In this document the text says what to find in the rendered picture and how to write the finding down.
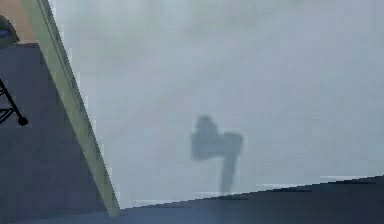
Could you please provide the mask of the black thin-legged chair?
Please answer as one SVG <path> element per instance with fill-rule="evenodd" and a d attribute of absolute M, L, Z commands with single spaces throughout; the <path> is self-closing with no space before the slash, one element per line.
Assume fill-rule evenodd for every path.
<path fill-rule="evenodd" d="M 12 114 L 15 114 L 17 116 L 18 124 L 20 126 L 26 126 L 29 123 L 28 119 L 22 115 L 4 82 L 0 79 L 0 98 L 1 97 L 6 98 L 9 107 L 0 108 L 0 124 L 4 123 Z"/>

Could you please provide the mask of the dark grey rounded seat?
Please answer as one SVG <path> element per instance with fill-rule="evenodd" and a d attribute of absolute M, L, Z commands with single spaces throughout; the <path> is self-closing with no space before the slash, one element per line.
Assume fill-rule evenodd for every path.
<path fill-rule="evenodd" d="M 12 23 L 0 15 L 0 49 L 9 47 L 20 41 Z"/>

